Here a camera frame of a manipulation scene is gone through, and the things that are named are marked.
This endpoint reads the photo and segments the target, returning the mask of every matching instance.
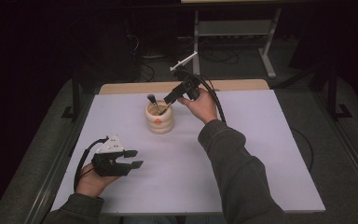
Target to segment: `pen holder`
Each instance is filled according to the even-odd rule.
[[[162,112],[167,108],[163,100],[157,100],[159,110]],[[160,115],[156,107],[149,103],[145,109],[147,127],[152,133],[168,133],[174,125],[172,106],[168,107],[164,114]]]

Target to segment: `metal stand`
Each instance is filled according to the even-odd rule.
[[[199,52],[199,12],[196,11],[194,19],[194,52]],[[193,73],[196,75],[200,74],[200,58],[197,54],[193,58]]]
[[[263,61],[264,67],[266,68],[267,75],[270,78],[275,78],[276,74],[275,74],[275,71],[274,71],[274,69],[272,67],[271,62],[269,61],[269,56],[268,56],[269,47],[271,45],[272,38],[274,37],[275,29],[276,29],[277,24],[278,24],[278,19],[279,19],[280,15],[281,15],[281,11],[282,10],[280,8],[277,8],[275,10],[274,18],[272,19],[271,24],[270,24],[269,29],[268,29],[267,43],[264,46],[264,48],[258,49],[258,52],[260,53],[261,60]]]
[[[337,113],[337,72],[334,65],[331,65],[331,71],[328,80],[327,110],[331,118],[335,121],[339,118],[352,118],[351,112],[345,105],[338,105],[342,112]]]
[[[260,21],[199,21],[199,12],[194,20],[194,51],[199,51],[199,36],[214,35],[267,35],[264,48],[259,49],[261,60],[267,70],[268,77],[275,78],[275,72],[269,61],[269,46],[271,45],[281,9],[277,8],[272,20]],[[193,59],[193,73],[200,74],[200,60],[197,55]]]

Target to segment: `white tabletop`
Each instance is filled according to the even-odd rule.
[[[157,93],[162,99],[168,93]],[[266,165],[271,195],[286,212],[324,211],[324,204],[298,151],[273,91],[220,91],[217,93],[227,125],[247,138],[246,148]],[[221,201],[212,166],[197,137],[203,127],[186,107],[173,104],[175,126],[169,133],[148,131],[146,93],[97,95],[92,103],[74,154],[52,210],[73,193],[76,167],[92,142],[118,134],[127,150],[144,161],[138,170],[107,187],[103,213],[191,214],[220,213]],[[91,150],[87,164],[92,159]]]

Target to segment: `black cable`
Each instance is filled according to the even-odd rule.
[[[83,177],[84,175],[88,174],[89,172],[91,172],[91,171],[93,171],[93,170],[94,170],[94,168],[89,169],[86,173],[84,173],[83,175],[81,175],[81,176],[79,177],[79,179],[81,179],[81,177]]]
[[[95,146],[97,145],[98,143],[104,143],[106,142],[107,140],[109,139],[109,137],[105,137],[105,138],[102,138],[102,139],[98,139],[97,141],[93,142],[91,145],[89,145],[89,147],[84,150],[83,152],[83,156],[81,157],[80,159],[80,162],[77,166],[77,169],[76,169],[76,173],[75,173],[75,180],[74,180],[74,192],[76,192],[76,188],[77,188],[77,185],[79,183],[79,180],[80,180],[80,173],[81,173],[81,169],[83,168],[83,165],[84,165],[84,161],[86,160],[87,156],[89,155],[90,153],[90,150]]]
[[[238,63],[240,61],[240,54],[244,51],[244,49],[247,49],[249,48],[250,46],[252,46],[253,44],[257,43],[258,41],[262,40],[263,38],[262,37],[254,37],[252,40],[250,40],[250,42],[244,46],[241,46],[241,49],[240,51],[236,52],[235,50],[230,50],[230,52],[232,53],[229,53],[228,51],[226,50],[221,50],[222,52],[224,52],[227,57],[226,58],[220,58],[220,57],[217,57],[214,54],[213,52],[213,46],[211,44],[204,44],[203,46],[209,48],[209,50],[211,52],[202,52],[201,50],[199,51],[199,54],[202,58],[204,58],[206,61],[209,61],[209,62],[213,62],[213,63],[225,63],[225,64],[235,64],[235,63]],[[224,41],[220,42],[220,45],[224,48],[227,48],[227,44],[225,43],[227,42],[227,38],[224,38]],[[234,62],[230,62],[229,60],[235,58],[235,61]]]
[[[225,118],[225,114],[223,113],[223,109],[222,109],[222,106],[220,105],[220,101],[219,101],[219,98],[217,97],[217,94],[216,92],[214,91],[214,89],[212,89],[208,83],[205,82],[205,80],[201,77],[201,76],[198,76],[198,75],[195,75],[195,74],[192,74],[190,72],[187,72],[186,70],[181,70],[181,72],[184,72],[194,78],[196,78],[201,84],[202,86],[204,86],[208,92],[210,92],[212,94],[212,97],[214,99],[214,102],[216,103],[216,107],[217,107],[217,110],[219,111],[219,115],[220,115],[220,119],[226,123],[226,118]]]
[[[310,147],[310,166],[308,167],[308,171],[310,172],[312,170],[312,166],[313,166],[313,160],[314,160],[314,152],[313,152],[313,147],[312,145],[310,144],[310,140],[308,140],[308,138],[303,134],[301,133],[299,130],[293,128],[293,127],[289,127],[291,130],[295,131],[296,133],[300,134],[304,139],[305,141],[307,142],[308,146]]]
[[[204,79],[207,79],[208,82],[209,82],[209,84],[211,84],[212,90],[215,91],[215,90],[214,90],[214,86],[213,86],[213,84],[212,84],[212,81],[211,81],[208,77],[203,76],[203,75],[200,75],[200,77],[202,77],[202,78],[204,78]]]
[[[143,69],[142,66],[145,66],[145,67],[149,68],[150,71],[151,71],[151,73],[147,73],[147,72]],[[148,64],[146,64],[146,63],[139,62],[138,68],[139,68],[139,70],[140,70],[140,72],[141,72],[141,77],[143,77],[146,82],[150,82],[150,81],[154,80],[155,70],[154,70],[154,68],[153,68],[152,66],[150,66],[150,65],[148,65]]]
[[[143,58],[143,63],[171,63],[172,66],[175,65],[175,61],[167,59],[166,56],[158,58]]]

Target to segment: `wire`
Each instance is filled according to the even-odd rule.
[[[310,166],[308,167],[308,171],[310,172],[312,170],[313,161],[314,161],[314,157],[315,157],[314,152],[313,152],[313,147],[310,144],[310,140],[308,140],[308,138],[303,133],[301,133],[299,130],[297,130],[293,127],[290,127],[290,129],[295,131],[299,135],[301,135],[304,138],[304,140],[307,142],[308,146],[310,147]]]
[[[217,107],[217,110],[219,111],[219,115],[220,115],[220,119],[226,123],[226,118],[225,118],[225,114],[223,113],[223,108],[222,106],[220,105],[220,101],[219,101],[219,98],[217,97],[217,94],[216,92],[214,91],[214,88],[212,89],[208,83],[205,82],[205,80],[202,78],[202,76],[198,76],[198,75],[195,75],[195,74],[192,74],[190,72],[187,72],[186,70],[181,70],[181,72],[184,72],[185,74],[187,75],[190,75],[191,77],[194,77],[196,78],[201,84],[202,86],[204,86],[208,92],[211,93],[213,99],[214,99],[214,102],[216,103],[216,107]]]
[[[136,35],[128,35],[129,37],[133,37],[133,38],[135,38],[136,39],[136,46],[135,46],[135,48],[133,48],[133,50],[132,51],[130,51],[130,53],[132,54],[132,55],[135,55],[135,51],[138,49],[138,47],[139,47],[139,39],[138,39],[138,37],[136,37]]]
[[[150,59],[150,60],[153,60],[153,59],[161,59],[161,58],[166,58],[167,56],[166,55],[163,55],[163,54],[155,54],[155,55],[143,55],[142,58],[144,59]]]
[[[86,173],[84,173],[83,175],[81,175],[81,176],[79,177],[79,179],[81,179],[84,175],[88,174],[89,172],[91,172],[91,171],[93,171],[93,170],[94,170],[94,168],[92,167],[92,168],[89,169]]]
[[[97,145],[98,143],[104,143],[106,142],[107,140],[109,139],[109,137],[105,137],[105,138],[102,138],[102,139],[98,139],[97,141],[93,142],[91,145],[89,145],[89,147],[84,150],[83,152],[83,156],[81,157],[80,159],[80,162],[77,166],[77,169],[76,169],[76,173],[75,173],[75,180],[74,180],[74,192],[76,192],[76,188],[77,188],[77,185],[79,183],[79,180],[81,178],[81,176],[83,175],[80,175],[81,173],[81,169],[83,168],[83,165],[84,165],[84,161],[86,160],[87,156],[89,155],[90,153],[90,150],[95,146]]]
[[[152,66],[146,64],[146,63],[142,63],[142,62],[139,62],[139,64],[137,65],[138,66],[138,69],[139,71],[141,72],[141,75],[138,77],[138,81],[140,81],[141,77],[143,77],[145,79],[146,82],[150,82],[152,80],[154,80],[154,76],[155,76],[155,70]],[[151,73],[148,73],[144,70],[144,66],[149,68],[151,70]]]
[[[208,43],[208,39],[203,40],[202,43],[199,43],[199,45],[204,46],[206,48],[209,48],[209,50],[211,52],[207,52],[207,51],[199,51],[199,54],[202,58],[204,58],[205,60],[209,61],[209,62],[214,62],[214,63],[225,63],[225,64],[235,64],[238,63],[240,61],[240,54],[246,49],[249,48],[250,46],[252,46],[253,44],[257,43],[258,41],[262,40],[263,37],[260,36],[255,36],[253,37],[253,39],[247,43],[246,45],[242,46],[243,49],[241,49],[240,51],[236,52],[234,50],[230,50],[230,51],[226,51],[226,50],[220,50],[220,52],[225,53],[227,56],[224,58],[218,57],[216,55],[214,55],[214,50],[213,50],[213,45],[211,45],[210,43]],[[219,42],[220,45],[222,47],[224,47],[225,49],[228,47],[227,40],[228,38],[224,38],[224,40],[226,41],[221,41]]]
[[[209,82],[209,84],[210,84],[211,87],[212,87],[212,90],[214,91],[214,86],[213,86],[213,84],[212,84],[212,81],[211,81],[208,77],[206,77],[206,76],[200,75],[200,77],[207,79],[208,82]]]

